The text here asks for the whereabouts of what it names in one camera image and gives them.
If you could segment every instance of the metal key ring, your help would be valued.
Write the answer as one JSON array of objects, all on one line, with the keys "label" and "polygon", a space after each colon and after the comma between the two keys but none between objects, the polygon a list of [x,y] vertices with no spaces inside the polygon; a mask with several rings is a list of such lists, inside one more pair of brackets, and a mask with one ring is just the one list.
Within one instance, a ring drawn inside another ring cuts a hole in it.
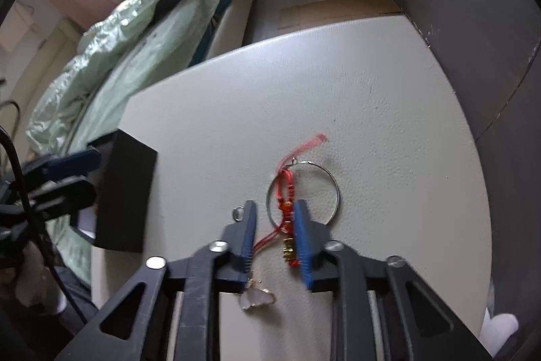
[{"label": "metal key ring", "polygon": [[[331,180],[333,181],[333,185],[334,185],[334,189],[336,190],[336,205],[334,206],[334,211],[333,211],[333,214],[331,215],[331,217],[329,219],[326,220],[326,222],[324,222],[324,225],[329,225],[334,218],[336,218],[336,215],[338,214],[338,210],[340,209],[340,203],[342,201],[342,197],[340,196],[340,187],[338,186],[338,183],[336,182],[336,179],[334,178],[333,174],[331,172],[329,172],[325,167],[323,167],[322,165],[319,165],[319,164],[316,164],[315,162],[312,162],[312,161],[297,161],[297,158],[293,158],[293,161],[291,161],[291,164],[288,164],[288,165],[285,165],[283,168],[284,169],[290,169],[291,167],[294,167],[296,165],[302,165],[302,164],[308,164],[308,165],[313,165],[314,167],[317,167],[318,169],[320,170],[323,170],[323,172],[325,172],[329,178],[331,178]],[[274,226],[274,228],[278,228],[278,224],[274,221],[273,217],[272,217],[272,214],[271,214],[271,193],[272,193],[272,187],[274,186],[274,184],[276,183],[276,180],[278,179],[278,175],[276,175],[274,177],[274,179],[271,181],[270,185],[269,185],[269,189],[267,190],[267,201],[266,201],[266,204],[267,204],[267,217],[269,218],[269,222]]]}]

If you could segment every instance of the light green blanket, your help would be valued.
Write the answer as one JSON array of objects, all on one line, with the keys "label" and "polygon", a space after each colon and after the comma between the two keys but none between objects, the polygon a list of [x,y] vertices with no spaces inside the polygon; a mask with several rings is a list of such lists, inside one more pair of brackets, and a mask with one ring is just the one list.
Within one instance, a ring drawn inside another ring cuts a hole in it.
[{"label": "light green blanket", "polygon": [[[118,127],[133,94],[188,67],[220,0],[181,0],[147,29],[158,1],[125,0],[84,34],[33,111],[26,136],[34,151],[84,149]],[[68,217],[47,227],[66,265],[90,285],[90,244]]]}]

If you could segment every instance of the keychain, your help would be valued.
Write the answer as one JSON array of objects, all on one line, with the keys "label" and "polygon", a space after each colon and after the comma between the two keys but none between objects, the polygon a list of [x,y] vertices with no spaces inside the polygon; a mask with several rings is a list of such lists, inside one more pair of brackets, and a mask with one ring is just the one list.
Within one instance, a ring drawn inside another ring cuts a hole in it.
[{"label": "keychain", "polygon": [[[341,197],[340,197],[340,188],[336,179],[329,170],[327,170],[322,165],[316,164],[312,161],[298,161],[297,156],[302,153],[310,150],[316,146],[319,146],[327,140],[327,137],[323,134],[317,134],[314,138],[304,143],[303,145],[296,148],[291,154],[287,155],[280,161],[277,167],[277,173],[274,179],[271,181],[269,188],[267,190],[267,217],[274,227],[273,231],[267,234],[264,238],[259,240],[253,249],[253,255],[261,252],[267,245],[274,241],[274,239],[280,234],[285,234],[285,237],[282,239],[283,248],[282,254],[286,263],[291,267],[295,268],[299,265],[297,260],[297,252],[295,246],[295,235],[293,229],[293,217],[294,217],[294,204],[295,204],[295,182],[294,174],[292,168],[297,165],[311,165],[317,167],[326,173],[329,178],[332,180],[334,188],[336,190],[336,204],[334,211],[329,219],[326,220],[325,225],[328,225],[338,214],[340,209]],[[283,196],[283,187],[287,187],[287,199]],[[282,219],[278,224],[271,214],[271,194],[272,187],[276,186],[276,198],[278,203],[278,209],[282,212]],[[237,207],[233,210],[233,219],[238,222],[240,220],[240,210],[243,207]],[[257,287],[256,285],[261,283],[261,281],[254,281],[252,275],[248,281],[244,292],[239,297],[239,305],[243,310],[248,310],[252,307],[258,306],[268,306],[275,303],[276,296],[267,289]]]}]

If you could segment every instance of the black cable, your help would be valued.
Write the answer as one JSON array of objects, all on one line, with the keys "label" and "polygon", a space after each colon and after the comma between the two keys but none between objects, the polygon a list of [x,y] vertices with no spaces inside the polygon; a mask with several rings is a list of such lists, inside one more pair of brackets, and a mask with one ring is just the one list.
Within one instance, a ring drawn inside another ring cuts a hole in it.
[{"label": "black cable", "polygon": [[[0,103],[0,109],[12,105],[15,107],[15,110],[17,111],[17,116],[15,116],[15,124],[13,125],[13,130],[11,131],[11,139],[15,139],[15,134],[17,134],[17,129],[19,128],[19,124],[21,123],[21,107],[15,100],[5,100]],[[2,163],[0,164],[0,172],[2,173],[2,176],[5,174],[5,168],[7,166],[7,155],[2,160]]]},{"label": "black cable", "polygon": [[28,221],[28,226],[34,235],[36,246],[40,250],[41,255],[43,256],[43,261],[45,262],[45,265],[51,272],[52,277],[55,279],[56,284],[58,284],[59,288],[66,296],[67,300],[69,301],[69,304],[71,304],[71,307],[73,307],[73,309],[75,310],[75,312],[77,313],[81,321],[84,324],[86,324],[87,319],[85,318],[85,315],[81,312],[81,310],[77,306],[77,303],[75,303],[75,300],[73,299],[68,289],[66,288],[65,284],[60,279],[58,272],[56,272],[55,264],[50,258],[50,256],[48,255],[47,250],[45,249],[45,244],[43,243],[43,240],[40,237],[40,226],[38,225],[36,219],[34,218],[32,207],[30,206],[30,200],[28,199],[28,193],[26,192],[26,186],[24,184],[24,176],[21,170],[21,164],[19,162],[19,158],[17,157],[17,151],[15,150],[15,146],[13,145],[13,142],[11,142],[11,138],[9,137],[8,133],[5,131],[5,129],[2,126],[0,126],[0,144],[4,148],[7,154],[7,158],[9,158],[9,162],[11,164],[11,170],[13,172],[13,176],[15,177],[15,181],[17,183],[17,190],[19,192],[19,197],[21,198],[21,203],[23,205],[24,212],[26,214],[26,220]]}]

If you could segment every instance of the wall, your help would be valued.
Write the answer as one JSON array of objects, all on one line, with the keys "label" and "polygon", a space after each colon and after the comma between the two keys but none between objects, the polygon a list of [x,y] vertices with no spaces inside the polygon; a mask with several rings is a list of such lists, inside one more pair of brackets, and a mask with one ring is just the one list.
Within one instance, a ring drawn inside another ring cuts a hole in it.
[{"label": "wall", "polygon": [[470,124],[491,207],[496,313],[517,315],[525,336],[541,317],[541,10],[534,0],[397,2]]},{"label": "wall", "polygon": [[0,53],[0,76],[6,79],[6,84],[0,89],[1,99],[9,98],[24,69],[63,18],[63,14],[48,0],[17,1],[32,12],[34,24],[12,52]]},{"label": "wall", "polygon": [[[21,160],[27,158],[30,148],[25,134],[30,116],[45,90],[76,54],[79,38],[80,35],[71,27],[70,22],[62,19],[24,69],[11,92],[11,98],[21,107],[21,121],[14,139]],[[15,112],[12,107],[0,111],[2,126],[9,129],[14,123]]]}]

